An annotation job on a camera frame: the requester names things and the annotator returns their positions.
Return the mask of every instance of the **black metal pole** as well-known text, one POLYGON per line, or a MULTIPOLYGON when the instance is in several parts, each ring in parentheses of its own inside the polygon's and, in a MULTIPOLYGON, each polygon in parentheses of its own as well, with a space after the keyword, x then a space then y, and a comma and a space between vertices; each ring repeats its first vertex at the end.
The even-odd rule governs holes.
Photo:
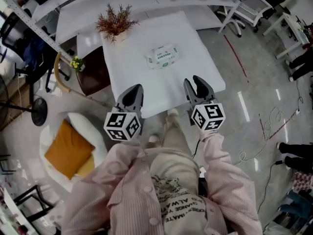
POLYGON ((12 108, 12 109, 17 109, 17 110, 22 110, 22 111, 26 111, 26 112, 31 112, 31 113, 37 113, 38 112, 38 111, 33 110, 33 109, 23 108, 23 107, 20 107, 20 106, 15 106, 15 105, 11 105, 11 104, 5 104, 5 103, 1 103, 1 102, 0 102, 0 106, 12 108))

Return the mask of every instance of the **white bean bag chair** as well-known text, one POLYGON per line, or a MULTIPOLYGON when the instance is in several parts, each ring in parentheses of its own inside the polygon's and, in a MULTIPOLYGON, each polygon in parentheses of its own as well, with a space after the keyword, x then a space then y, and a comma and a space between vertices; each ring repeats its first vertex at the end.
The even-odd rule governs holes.
POLYGON ((81 177, 75 175, 71 180, 69 180, 62 173, 58 172, 45 158, 45 154, 56 138, 59 127, 64 119, 66 119, 80 135, 82 135, 90 144, 95 147, 92 152, 95 167, 99 166, 104 161, 108 152, 101 133, 86 117, 79 113, 59 113, 56 115, 53 122, 42 130, 40 134, 39 152, 47 173, 54 181, 63 186, 67 191, 71 192, 73 184, 81 179, 81 177))

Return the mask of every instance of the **yellow pillow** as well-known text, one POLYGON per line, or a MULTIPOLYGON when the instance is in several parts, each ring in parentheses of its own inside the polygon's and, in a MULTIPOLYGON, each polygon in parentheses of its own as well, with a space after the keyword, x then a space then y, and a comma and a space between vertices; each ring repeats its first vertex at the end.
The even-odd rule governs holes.
POLYGON ((94 169, 94 161, 93 156, 91 155, 90 158, 83 164, 82 167, 78 169, 76 172, 77 175, 81 177, 86 177, 89 173, 91 173, 94 169))
POLYGON ((45 154, 54 168, 71 179, 91 156, 94 146, 88 143, 66 120, 45 154))

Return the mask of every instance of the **blue jeans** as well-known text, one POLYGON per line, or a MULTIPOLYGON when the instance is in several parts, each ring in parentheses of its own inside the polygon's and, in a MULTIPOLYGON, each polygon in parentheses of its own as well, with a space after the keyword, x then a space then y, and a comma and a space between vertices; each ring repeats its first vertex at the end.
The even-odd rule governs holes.
POLYGON ((292 213, 301 218, 309 218, 311 212, 311 203, 308 200, 293 192, 292 190, 288 193, 287 197, 292 199, 297 206, 282 205, 280 207, 281 212, 292 213))

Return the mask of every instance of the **brown chair seat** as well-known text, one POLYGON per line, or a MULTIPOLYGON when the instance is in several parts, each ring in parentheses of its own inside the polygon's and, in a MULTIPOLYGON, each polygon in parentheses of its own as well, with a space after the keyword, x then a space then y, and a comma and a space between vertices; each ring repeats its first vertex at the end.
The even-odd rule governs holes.
POLYGON ((83 93, 88 96, 111 84, 102 47, 83 58, 85 69, 76 76, 83 93))

